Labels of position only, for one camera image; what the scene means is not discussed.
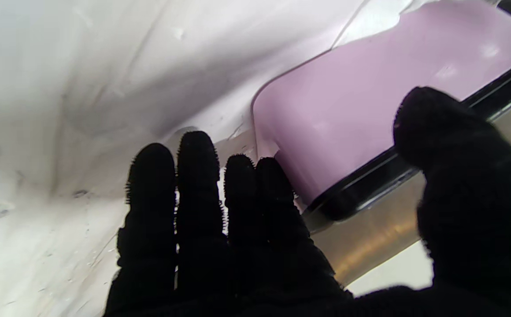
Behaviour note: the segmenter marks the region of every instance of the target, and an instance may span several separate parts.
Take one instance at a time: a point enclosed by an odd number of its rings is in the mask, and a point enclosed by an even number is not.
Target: white surface
[[[356,279],[347,289],[356,297],[395,285],[422,289],[431,286],[432,277],[432,261],[418,241]]]
[[[360,37],[362,4],[0,0],[0,317],[100,315],[131,157],[189,126],[254,156],[255,92]]]

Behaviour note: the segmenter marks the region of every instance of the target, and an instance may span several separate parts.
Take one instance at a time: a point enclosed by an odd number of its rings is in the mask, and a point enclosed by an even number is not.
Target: pink container
[[[278,159],[312,211],[330,199],[324,193],[341,195],[352,173],[390,150],[396,109],[412,88],[463,100],[510,69],[509,14],[482,0],[427,4],[395,28],[264,86],[253,103],[258,155]]]

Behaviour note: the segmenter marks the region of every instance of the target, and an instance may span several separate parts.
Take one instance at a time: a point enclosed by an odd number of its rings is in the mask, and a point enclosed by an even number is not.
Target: black plastic edge
[[[487,119],[496,119],[511,108],[511,70],[469,96],[462,103]],[[351,217],[412,178],[418,170],[406,163],[394,147],[316,197],[304,211],[320,211],[332,221]]]

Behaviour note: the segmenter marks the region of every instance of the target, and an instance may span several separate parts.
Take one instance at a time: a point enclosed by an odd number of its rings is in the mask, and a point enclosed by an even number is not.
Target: gloved hand
[[[255,168],[244,155],[228,160],[228,236],[218,180],[215,147],[204,132],[183,136],[177,170],[161,144],[137,154],[127,182],[130,211],[117,240],[121,269],[106,316],[250,315],[258,307],[303,309],[302,303],[352,297],[310,239],[273,158]]]

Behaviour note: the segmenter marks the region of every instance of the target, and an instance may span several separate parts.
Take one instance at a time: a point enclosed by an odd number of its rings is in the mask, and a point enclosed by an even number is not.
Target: glove finger
[[[481,129],[488,130],[489,125],[455,98],[433,88],[416,87],[396,113],[393,138],[397,152],[425,170],[437,156]]]
[[[177,287],[185,298],[195,297],[199,285],[216,293],[230,291],[219,168],[215,146],[205,132],[183,136],[177,159]]]
[[[130,211],[117,238],[121,267],[107,299],[106,314],[169,300],[175,284],[175,167],[169,150],[152,143],[130,167]]]
[[[269,265],[263,213],[256,200],[256,170],[247,156],[229,158],[224,188],[228,239],[235,260],[235,289],[240,295],[247,295],[267,286]]]
[[[256,173],[271,261],[277,265],[282,289],[310,296],[342,294],[330,263],[310,239],[281,166],[274,158],[263,158]]]

